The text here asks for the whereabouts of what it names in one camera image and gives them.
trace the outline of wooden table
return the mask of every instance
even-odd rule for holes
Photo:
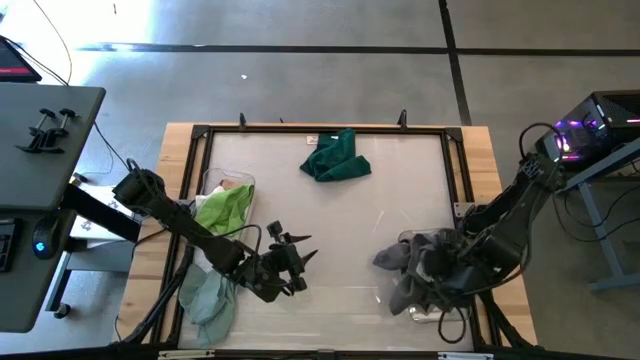
[[[167,195],[173,199],[177,199],[180,192],[193,125],[193,123],[167,124],[156,172],[164,179]],[[215,125],[229,127],[238,126],[237,124]],[[305,125],[321,127],[331,125],[335,126],[336,124],[269,124],[269,126],[273,127]],[[348,126],[357,129],[364,125],[351,124]],[[397,127],[396,125],[366,126]],[[489,130],[487,127],[462,127],[462,133],[475,201],[479,204],[488,203],[502,191],[493,155],[493,148],[489,137]],[[204,147],[204,142],[201,141],[196,149],[196,158],[194,162],[195,168],[191,178],[188,198],[193,198],[195,195],[196,183],[198,182],[198,174],[200,170],[199,167],[204,154]],[[454,172],[456,173],[456,182],[459,184],[457,189],[458,192],[461,193],[462,186],[460,185],[460,169],[459,166],[457,166],[458,161],[456,161],[455,156],[456,152],[453,151],[452,147],[452,163],[454,165]],[[143,225],[140,236],[144,237],[158,229],[160,229],[160,227],[157,222],[154,220],[148,220]],[[169,247],[169,239],[170,234],[165,233],[140,245],[136,249],[131,270],[129,272],[129,278],[127,280],[127,287],[122,299],[118,320],[118,330],[123,336],[128,335],[134,330],[135,326],[146,315],[158,296]],[[529,342],[537,343],[522,278],[517,278],[510,283],[495,289],[493,293],[496,302],[511,323],[518,329],[520,334]],[[167,306],[161,336],[161,339],[163,340],[170,332],[176,299],[177,295],[174,294]],[[488,342],[489,330],[486,323],[486,316],[484,315],[484,309],[481,304],[479,304],[478,312],[480,315],[481,333]]]

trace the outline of concrete floor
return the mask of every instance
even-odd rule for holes
[[[640,48],[640,2],[634,0],[448,2],[458,47]],[[71,47],[93,42],[446,44],[437,0],[40,3]],[[606,25],[606,31],[599,24]],[[64,50],[31,2],[12,3],[0,34],[23,42],[63,77],[68,74]],[[145,53],[127,51],[126,46],[121,50],[72,51],[71,83],[107,89],[98,123],[123,156],[144,167],[154,168],[167,122],[236,121],[240,112],[255,122],[282,117],[287,122],[394,123],[406,108],[411,124],[460,124],[445,55]],[[557,120],[593,90],[640,88],[639,60],[461,56],[471,120],[489,126],[503,184],[511,182],[516,170],[516,141],[522,128]],[[106,172],[109,161],[104,144],[92,133],[78,170]],[[114,184],[124,174],[115,163],[109,174],[91,176],[98,183]],[[604,191],[602,201],[617,191]],[[587,281],[608,276],[599,247],[562,236],[548,210],[536,223],[545,226],[534,231],[536,255],[525,274],[540,344],[558,351],[637,357],[640,290],[591,294]],[[632,236],[632,227],[627,230]],[[633,247],[625,250],[633,258]],[[32,332],[0,335],[0,353],[108,343],[124,285],[124,278],[110,274],[73,275],[64,301],[80,309],[78,316],[54,320],[42,314]]]

